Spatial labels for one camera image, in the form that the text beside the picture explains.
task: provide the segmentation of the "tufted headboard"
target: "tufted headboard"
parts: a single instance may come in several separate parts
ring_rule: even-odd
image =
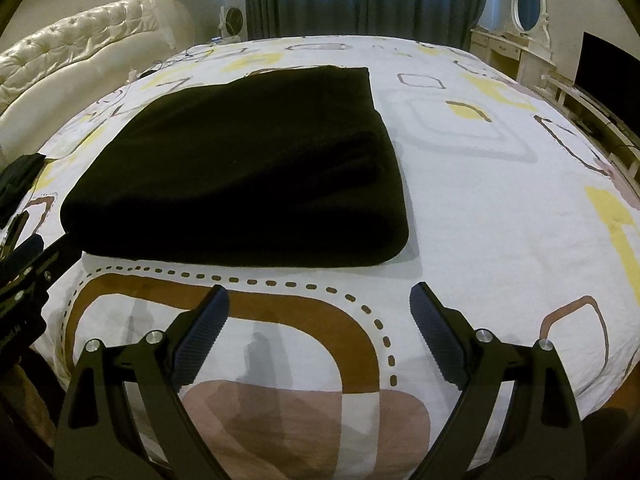
[[[0,169],[36,152],[70,118],[193,46],[175,0],[122,0],[63,18],[0,54]]]

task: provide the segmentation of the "silver bolt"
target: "silver bolt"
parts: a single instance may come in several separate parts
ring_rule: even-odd
[[[494,335],[484,328],[476,330],[476,339],[482,343],[490,343],[493,338]]]
[[[538,344],[540,345],[540,348],[546,350],[547,352],[554,349],[554,344],[549,341],[549,339],[541,339],[540,341],[538,341]]]
[[[147,343],[155,345],[156,343],[162,341],[162,336],[164,336],[164,333],[162,331],[152,330],[145,336],[145,340]]]
[[[95,352],[98,348],[100,348],[100,340],[99,339],[91,339],[89,340],[84,348],[87,352]]]

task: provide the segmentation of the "black cloth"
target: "black cloth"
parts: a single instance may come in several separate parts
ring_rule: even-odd
[[[21,155],[0,173],[0,228],[4,229],[44,166],[41,153]]]
[[[276,70],[165,95],[66,197],[102,256],[229,266],[380,264],[408,238],[366,68]]]

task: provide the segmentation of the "television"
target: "television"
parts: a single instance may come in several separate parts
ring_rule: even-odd
[[[575,86],[640,135],[640,60],[585,32]]]

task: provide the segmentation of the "mirror frame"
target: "mirror frame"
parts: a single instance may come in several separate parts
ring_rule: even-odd
[[[524,30],[518,19],[518,0],[511,0],[511,19],[507,24],[507,30],[519,36],[528,36],[533,41],[550,48],[551,38],[548,31],[549,15],[546,12],[546,0],[540,0],[540,16],[538,22],[531,30]]]

